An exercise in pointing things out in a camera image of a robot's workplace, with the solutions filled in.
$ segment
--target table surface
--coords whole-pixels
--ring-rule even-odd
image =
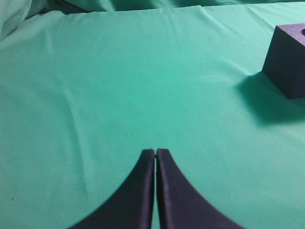
[[[305,225],[305,100],[261,73],[305,3],[26,20],[0,42],[0,228],[66,228],[145,148],[247,229]],[[153,228],[158,228],[155,208]]]

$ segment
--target teal fabric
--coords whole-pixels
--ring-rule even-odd
[[[38,14],[47,6],[47,0],[1,0],[0,41],[16,30],[26,18]]]
[[[146,10],[158,8],[293,2],[298,0],[65,0],[88,11]]]
[[[260,73],[305,3],[25,20],[0,42],[0,228],[67,228],[145,148],[247,229],[305,226],[305,101]],[[157,229],[155,208],[153,228]]]

